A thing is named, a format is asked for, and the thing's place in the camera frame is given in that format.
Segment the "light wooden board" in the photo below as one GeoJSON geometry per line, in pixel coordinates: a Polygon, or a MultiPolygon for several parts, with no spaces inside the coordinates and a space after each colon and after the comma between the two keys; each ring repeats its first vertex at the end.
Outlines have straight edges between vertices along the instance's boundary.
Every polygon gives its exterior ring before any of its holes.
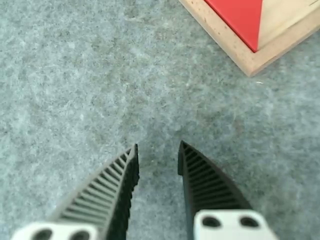
{"type": "Polygon", "coordinates": [[[320,7],[320,0],[263,0],[258,49],[320,7]]]}
{"type": "Polygon", "coordinates": [[[180,2],[248,76],[255,75],[320,29],[320,7],[318,7],[253,53],[204,0],[180,0],[180,2]]]}

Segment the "red surface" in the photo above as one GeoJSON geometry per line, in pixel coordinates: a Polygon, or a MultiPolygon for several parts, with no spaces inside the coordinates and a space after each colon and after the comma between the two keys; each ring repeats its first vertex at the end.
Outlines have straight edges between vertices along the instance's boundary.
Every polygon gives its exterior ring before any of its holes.
{"type": "Polygon", "coordinates": [[[253,51],[258,50],[263,0],[205,0],[253,51]]]}

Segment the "mounting hole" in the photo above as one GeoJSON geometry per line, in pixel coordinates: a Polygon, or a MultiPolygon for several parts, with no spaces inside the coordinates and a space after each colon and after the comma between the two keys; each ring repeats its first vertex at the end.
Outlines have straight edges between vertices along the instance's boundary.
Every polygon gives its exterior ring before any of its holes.
{"type": "Polygon", "coordinates": [[[86,231],[78,231],[76,232],[70,240],[89,240],[90,235],[86,231]]]}
{"type": "Polygon", "coordinates": [[[221,223],[218,219],[212,216],[207,216],[202,220],[202,224],[207,227],[217,228],[221,226],[221,223]]]}
{"type": "Polygon", "coordinates": [[[241,222],[242,226],[246,226],[246,227],[250,227],[250,228],[259,227],[259,223],[256,220],[254,220],[252,217],[248,217],[248,216],[242,217],[240,219],[240,222],[241,222]]]}
{"type": "Polygon", "coordinates": [[[33,236],[32,240],[49,240],[51,235],[52,231],[50,229],[42,229],[33,236]]]}

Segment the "ribbed rubber pad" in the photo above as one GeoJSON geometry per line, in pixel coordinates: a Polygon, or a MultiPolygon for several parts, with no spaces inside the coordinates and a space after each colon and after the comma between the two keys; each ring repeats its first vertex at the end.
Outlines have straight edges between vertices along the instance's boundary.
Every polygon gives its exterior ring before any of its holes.
{"type": "Polygon", "coordinates": [[[91,175],[49,220],[93,224],[101,239],[125,240],[132,191],[138,180],[138,146],[134,145],[91,175]]]}
{"type": "Polygon", "coordinates": [[[188,239],[200,210],[252,209],[235,184],[207,157],[184,141],[178,153],[178,174],[183,176],[188,239]]]}

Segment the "gray felt surface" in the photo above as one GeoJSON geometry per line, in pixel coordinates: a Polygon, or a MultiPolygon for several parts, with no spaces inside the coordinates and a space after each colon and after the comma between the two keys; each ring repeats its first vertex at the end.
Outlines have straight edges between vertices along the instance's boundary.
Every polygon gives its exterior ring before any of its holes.
{"type": "Polygon", "coordinates": [[[320,32],[247,78],[178,0],[0,0],[0,239],[139,144],[128,240],[185,240],[181,139],[320,236],[320,32]]]}

